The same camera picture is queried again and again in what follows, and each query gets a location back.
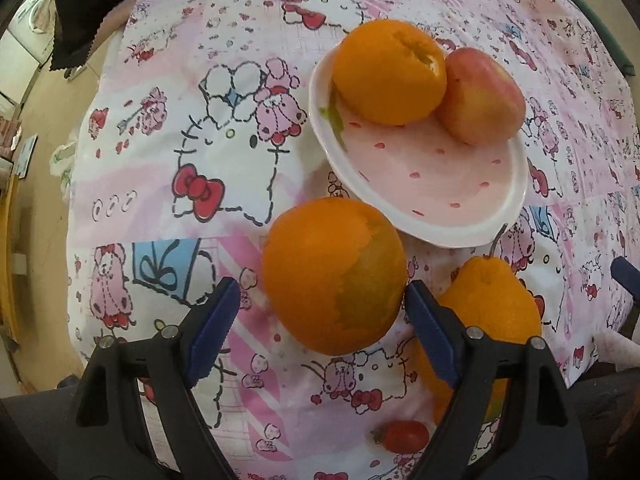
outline plate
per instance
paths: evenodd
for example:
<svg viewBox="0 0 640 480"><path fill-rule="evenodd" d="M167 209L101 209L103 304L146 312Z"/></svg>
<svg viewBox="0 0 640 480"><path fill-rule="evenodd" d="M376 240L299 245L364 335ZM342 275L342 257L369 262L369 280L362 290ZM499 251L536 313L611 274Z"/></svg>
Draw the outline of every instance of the plate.
<svg viewBox="0 0 640 480"><path fill-rule="evenodd" d="M469 146L432 116L404 126L365 121L332 83L337 47L309 83L309 118L341 182L398 229L444 248L490 243L524 202L527 157L520 137Z"/></svg>

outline pear stem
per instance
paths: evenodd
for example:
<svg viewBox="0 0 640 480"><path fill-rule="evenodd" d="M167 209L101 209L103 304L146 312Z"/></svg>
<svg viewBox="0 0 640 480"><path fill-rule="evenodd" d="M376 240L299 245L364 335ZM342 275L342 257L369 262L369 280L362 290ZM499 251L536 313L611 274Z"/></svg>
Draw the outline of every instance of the pear stem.
<svg viewBox="0 0 640 480"><path fill-rule="evenodd" d="M495 248L498 246L498 241L500 241L500 237L504 234L506 230L507 230L507 224L502 224L502 227L498 231L498 234L495 235L494 241L491 243L491 249L489 249L489 255L486 256L487 258L494 257Z"/></svg>

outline apple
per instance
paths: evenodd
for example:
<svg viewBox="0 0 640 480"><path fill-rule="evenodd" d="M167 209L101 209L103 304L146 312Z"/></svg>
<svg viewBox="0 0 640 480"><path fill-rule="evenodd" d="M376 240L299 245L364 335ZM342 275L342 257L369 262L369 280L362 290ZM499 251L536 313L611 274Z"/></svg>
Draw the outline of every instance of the apple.
<svg viewBox="0 0 640 480"><path fill-rule="evenodd" d="M445 60L447 91L436 116L457 140L473 145L504 142L524 122L524 96L513 77L476 48L454 50Z"/></svg>

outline fabric pattern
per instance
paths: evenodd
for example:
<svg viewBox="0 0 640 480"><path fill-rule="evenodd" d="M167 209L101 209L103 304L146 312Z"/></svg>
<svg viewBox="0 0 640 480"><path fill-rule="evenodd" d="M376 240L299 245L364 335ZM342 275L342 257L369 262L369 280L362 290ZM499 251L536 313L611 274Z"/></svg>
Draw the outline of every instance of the fabric pattern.
<svg viewBox="0 0 640 480"><path fill-rule="evenodd" d="M631 305L609 265L638 263L640 137L628 85L569 0L138 0L80 130L69 330L88 360L101 335L150 337L236 278L241 311L194 395L242 479L405 478L419 454L386 452L370 432L413 419L433 433L402 312L377 344L330 358L284 330L260 282L278 215L355 198L311 130L306 88L324 53L377 18L414 23L448 52L480 48L522 88L530 186L498 251L534 296L567 384ZM488 250L402 241L407 280L436 295Z"/></svg>

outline peeled orange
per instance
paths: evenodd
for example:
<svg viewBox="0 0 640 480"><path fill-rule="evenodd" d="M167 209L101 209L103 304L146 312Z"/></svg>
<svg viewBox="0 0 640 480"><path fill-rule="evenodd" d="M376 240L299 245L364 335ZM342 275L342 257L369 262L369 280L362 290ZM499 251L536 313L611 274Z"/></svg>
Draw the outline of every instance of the peeled orange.
<svg viewBox="0 0 640 480"><path fill-rule="evenodd" d="M262 282L284 327L339 356L377 342L398 316L406 283L398 232L377 209L345 198L296 206L271 227Z"/></svg>
<svg viewBox="0 0 640 480"><path fill-rule="evenodd" d="M474 256L467 261L451 286L438 298L453 310L465 326L479 326L491 338L524 344L540 336L540 314L533 296L500 258ZM436 377L422 347L415 346L414 366L434 396L433 418L437 424L453 394L449 385ZM507 380L494 381L486 420L494 420L502 409Z"/></svg>
<svg viewBox="0 0 640 480"><path fill-rule="evenodd" d="M334 84L364 119L400 125L440 104L447 73L440 46L419 28L396 20L364 23L342 40Z"/></svg>

